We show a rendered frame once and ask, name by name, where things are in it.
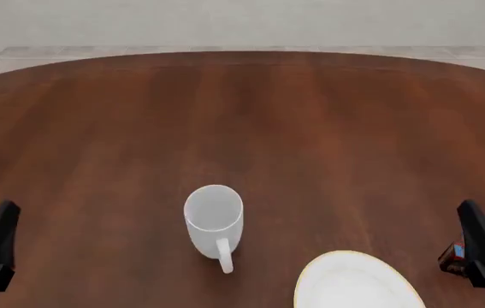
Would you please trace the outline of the white plate with gold rim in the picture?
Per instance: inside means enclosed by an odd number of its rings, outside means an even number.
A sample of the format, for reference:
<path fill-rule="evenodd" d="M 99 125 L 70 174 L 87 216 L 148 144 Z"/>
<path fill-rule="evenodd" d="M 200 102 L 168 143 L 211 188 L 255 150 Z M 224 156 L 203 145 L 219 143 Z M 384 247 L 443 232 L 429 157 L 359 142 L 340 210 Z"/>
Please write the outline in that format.
<path fill-rule="evenodd" d="M 357 251 L 331 251 L 299 274 L 293 308 L 426 308 L 392 266 Z"/>

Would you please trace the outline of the white mug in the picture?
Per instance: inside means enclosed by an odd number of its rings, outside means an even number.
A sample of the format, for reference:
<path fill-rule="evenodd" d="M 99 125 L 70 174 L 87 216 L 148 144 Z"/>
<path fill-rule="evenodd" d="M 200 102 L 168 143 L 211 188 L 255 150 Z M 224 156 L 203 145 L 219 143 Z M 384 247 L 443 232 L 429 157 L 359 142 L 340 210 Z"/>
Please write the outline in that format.
<path fill-rule="evenodd" d="M 244 204 L 231 187 L 213 184 L 192 192 L 183 208 L 189 237 L 207 258 L 219 261 L 224 274 L 234 271 L 233 253 L 244 226 Z"/>

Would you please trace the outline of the dark printed food box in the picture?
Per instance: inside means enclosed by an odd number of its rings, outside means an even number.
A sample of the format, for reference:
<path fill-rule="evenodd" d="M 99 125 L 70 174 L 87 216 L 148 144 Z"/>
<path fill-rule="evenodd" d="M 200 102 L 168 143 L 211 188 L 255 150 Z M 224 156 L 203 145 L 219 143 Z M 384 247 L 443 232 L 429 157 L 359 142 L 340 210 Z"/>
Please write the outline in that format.
<path fill-rule="evenodd" d="M 438 257 L 440 270 L 457 276 L 466 276 L 465 267 L 467 263 L 463 235 L 461 235 L 458 240 L 451 243 Z"/>

